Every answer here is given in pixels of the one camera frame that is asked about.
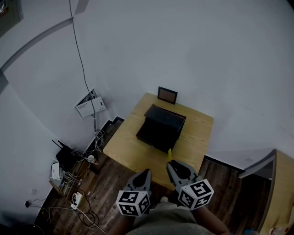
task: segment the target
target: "power strip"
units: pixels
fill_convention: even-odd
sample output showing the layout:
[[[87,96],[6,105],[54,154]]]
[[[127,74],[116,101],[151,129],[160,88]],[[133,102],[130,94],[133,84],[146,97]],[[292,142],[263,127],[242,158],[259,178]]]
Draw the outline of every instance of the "power strip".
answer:
[[[82,200],[83,195],[79,192],[76,192],[73,194],[73,203],[70,205],[74,210],[77,209],[77,207],[79,206],[79,203]]]

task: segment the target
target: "small picture frame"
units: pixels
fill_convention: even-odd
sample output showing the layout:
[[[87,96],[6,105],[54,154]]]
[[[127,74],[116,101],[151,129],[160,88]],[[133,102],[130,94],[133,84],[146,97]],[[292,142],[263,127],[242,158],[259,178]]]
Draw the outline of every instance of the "small picture frame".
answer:
[[[174,105],[177,95],[178,95],[178,93],[173,91],[173,90],[169,90],[169,89],[166,89],[166,88],[161,87],[161,86],[158,87],[157,98],[160,99],[160,100],[169,102],[169,103]]]

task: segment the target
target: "wooden table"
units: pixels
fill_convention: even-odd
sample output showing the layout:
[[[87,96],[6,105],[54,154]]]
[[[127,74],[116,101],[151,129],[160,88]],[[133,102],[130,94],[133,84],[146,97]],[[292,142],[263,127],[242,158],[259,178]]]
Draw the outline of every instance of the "wooden table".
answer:
[[[136,134],[145,121],[145,112],[155,104],[161,108],[186,116],[183,130],[172,151],[173,159],[190,164],[198,172],[206,154],[213,118],[180,104],[170,104],[146,93],[120,128],[103,149],[103,152],[128,167],[140,172],[152,171],[152,180],[169,189],[174,189],[166,171],[168,155],[137,140]]]
[[[261,235],[269,234],[273,227],[286,228],[294,204],[294,159],[277,151],[273,174],[269,206],[261,225]]]

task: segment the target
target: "wooden floor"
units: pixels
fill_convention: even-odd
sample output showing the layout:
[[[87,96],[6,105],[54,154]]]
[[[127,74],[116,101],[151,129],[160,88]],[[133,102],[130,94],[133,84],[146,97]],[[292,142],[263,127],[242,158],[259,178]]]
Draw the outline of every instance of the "wooden floor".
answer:
[[[121,122],[117,121],[115,125],[107,128],[104,145],[120,124]],[[97,157],[99,165],[96,167],[95,186],[89,201],[92,211],[100,219],[99,226],[107,232],[119,217],[119,211],[115,205],[118,191],[125,186],[134,172],[103,153],[98,153]],[[237,170],[207,159],[204,159],[199,173],[208,179],[215,190],[208,208],[228,226],[232,233],[242,234],[245,229],[257,229],[269,194],[270,181],[254,175],[239,179]],[[176,194],[173,191],[154,182],[152,182],[151,191],[152,204],[156,204],[162,196],[167,196],[171,202],[176,203]],[[70,208],[70,205],[52,189],[43,207],[49,210],[49,207]],[[88,228],[83,225],[75,211],[53,208],[51,224],[47,222],[47,219],[48,214],[40,212],[35,221],[45,234],[103,234],[98,228]]]

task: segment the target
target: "black box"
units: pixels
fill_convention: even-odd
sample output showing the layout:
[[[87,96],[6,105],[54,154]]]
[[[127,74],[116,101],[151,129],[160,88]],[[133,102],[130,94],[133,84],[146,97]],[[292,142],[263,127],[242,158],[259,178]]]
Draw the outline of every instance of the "black box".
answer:
[[[138,131],[138,140],[165,153],[173,149],[186,117],[152,105],[145,113],[145,122]]]

